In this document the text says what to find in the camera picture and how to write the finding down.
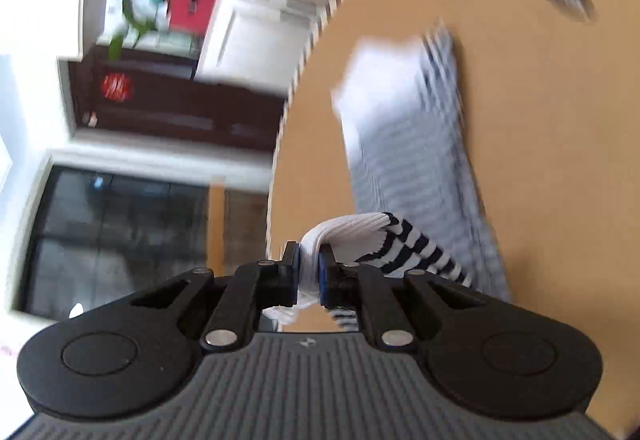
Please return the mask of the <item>dark wooden door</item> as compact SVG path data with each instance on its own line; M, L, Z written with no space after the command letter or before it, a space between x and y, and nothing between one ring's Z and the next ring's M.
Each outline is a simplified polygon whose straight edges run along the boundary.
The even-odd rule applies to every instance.
M271 153L285 98L226 80L195 78L196 60L125 48L108 58L93 45L60 59L63 91L78 128Z

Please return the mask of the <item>navy white striped knit sweater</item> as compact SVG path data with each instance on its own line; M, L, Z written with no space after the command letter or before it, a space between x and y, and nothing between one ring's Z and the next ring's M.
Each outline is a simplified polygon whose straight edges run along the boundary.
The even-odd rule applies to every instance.
M265 317L291 325L319 300L319 249L384 276L425 271L508 301L510 288L463 138L454 37L437 24L407 44L364 41L334 93L356 211L303 237L297 302Z

